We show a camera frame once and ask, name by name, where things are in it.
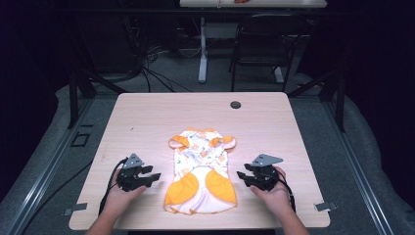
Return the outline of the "white desk leg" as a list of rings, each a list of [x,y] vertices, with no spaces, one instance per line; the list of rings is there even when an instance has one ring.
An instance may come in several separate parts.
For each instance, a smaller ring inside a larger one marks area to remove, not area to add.
[[[205,83],[207,81],[208,56],[206,40],[206,22],[204,18],[201,18],[200,30],[201,57],[198,81],[200,83]]]

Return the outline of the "light background desk top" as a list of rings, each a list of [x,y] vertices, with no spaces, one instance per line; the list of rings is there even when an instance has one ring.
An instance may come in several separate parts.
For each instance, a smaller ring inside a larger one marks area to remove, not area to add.
[[[325,8],[326,0],[179,0],[188,8]]]

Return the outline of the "orange and white baby romper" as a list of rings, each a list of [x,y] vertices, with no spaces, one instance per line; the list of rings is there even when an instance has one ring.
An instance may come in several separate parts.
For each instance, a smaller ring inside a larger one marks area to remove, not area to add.
[[[228,174],[228,151],[236,146],[233,136],[188,128],[171,137],[168,145],[173,149],[174,179],[165,193],[166,211],[212,214],[237,206]]]

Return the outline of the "black chair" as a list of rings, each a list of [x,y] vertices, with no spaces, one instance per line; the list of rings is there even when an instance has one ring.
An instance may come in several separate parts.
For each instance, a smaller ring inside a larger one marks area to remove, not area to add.
[[[307,28],[306,19],[294,14],[254,14],[237,25],[231,56],[231,90],[235,89],[236,68],[285,68],[282,91],[290,76],[298,40]]]

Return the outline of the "grey tape strip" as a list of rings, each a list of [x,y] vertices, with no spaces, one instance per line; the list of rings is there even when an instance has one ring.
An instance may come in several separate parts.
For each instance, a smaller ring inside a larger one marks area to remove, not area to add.
[[[64,209],[62,216],[71,216],[74,212],[84,211],[86,209],[87,209],[86,203],[76,204],[72,206],[71,208]]]
[[[338,205],[334,202],[323,202],[314,205],[315,209],[319,212],[331,212],[338,208]]]

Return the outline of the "person's right hand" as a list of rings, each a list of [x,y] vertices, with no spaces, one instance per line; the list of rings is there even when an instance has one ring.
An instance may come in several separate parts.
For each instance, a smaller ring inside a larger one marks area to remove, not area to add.
[[[296,213],[293,211],[291,206],[289,191],[283,184],[286,174],[283,169],[278,166],[275,166],[275,169],[279,173],[280,180],[271,191],[262,191],[255,186],[251,186],[250,189],[256,196],[261,198],[266,207],[280,222],[282,222]]]

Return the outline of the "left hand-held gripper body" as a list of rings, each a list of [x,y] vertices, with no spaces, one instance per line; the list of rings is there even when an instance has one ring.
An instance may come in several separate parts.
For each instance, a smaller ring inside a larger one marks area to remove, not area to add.
[[[123,163],[117,176],[117,185],[125,192],[135,190],[139,187],[139,174],[143,169],[144,162],[136,155],[131,154]]]

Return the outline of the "black metal frame stand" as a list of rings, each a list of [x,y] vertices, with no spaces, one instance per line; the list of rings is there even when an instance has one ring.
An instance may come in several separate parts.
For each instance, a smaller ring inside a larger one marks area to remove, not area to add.
[[[125,90],[104,79],[96,72],[90,61],[89,53],[83,48],[83,41],[74,36],[70,30],[68,31],[68,38],[75,54],[70,62],[71,75],[69,78],[69,128],[73,128],[79,119],[78,92],[81,92],[86,99],[94,99],[97,92],[92,85],[93,81],[104,85],[116,94],[125,93]]]
[[[346,100],[346,79],[343,77],[345,68],[337,67],[315,78],[299,88],[288,93],[289,98],[294,98],[311,89],[312,87],[323,84],[318,97],[321,102],[330,102],[334,95],[336,97],[335,123],[341,132],[345,132],[344,112]]]

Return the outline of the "aluminium floor rail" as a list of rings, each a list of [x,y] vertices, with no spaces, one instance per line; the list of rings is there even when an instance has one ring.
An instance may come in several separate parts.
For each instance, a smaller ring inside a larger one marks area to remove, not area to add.
[[[342,132],[338,127],[336,119],[334,117],[334,108],[327,103],[323,103],[322,107],[331,123],[336,135],[340,139],[343,149],[346,153],[346,161],[349,165],[351,175],[356,183],[359,193],[364,201],[364,204],[371,215],[374,225],[379,235],[395,235],[391,224],[389,223],[384,210],[378,200],[378,197],[374,193],[360,162],[347,138],[345,132]]]
[[[79,122],[93,102],[93,99],[81,101],[77,118],[72,125],[66,123],[70,117],[69,103],[62,101],[59,104],[51,125],[0,204],[0,215],[5,219],[5,225],[0,226],[0,235],[23,234],[61,164],[64,151],[75,136]]]

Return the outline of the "person's left hand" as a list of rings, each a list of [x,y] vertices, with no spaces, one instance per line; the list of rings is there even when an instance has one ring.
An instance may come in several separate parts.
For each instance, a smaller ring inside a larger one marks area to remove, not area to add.
[[[110,217],[121,216],[129,207],[129,205],[137,199],[145,190],[145,186],[140,186],[132,191],[125,192],[117,185],[118,171],[112,179],[110,191],[101,211],[101,215]]]

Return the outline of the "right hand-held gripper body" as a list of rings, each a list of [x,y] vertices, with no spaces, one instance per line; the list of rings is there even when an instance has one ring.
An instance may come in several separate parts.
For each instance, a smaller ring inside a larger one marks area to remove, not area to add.
[[[260,190],[272,190],[279,180],[279,172],[274,168],[275,164],[283,159],[266,154],[259,154],[251,163],[256,187]]]

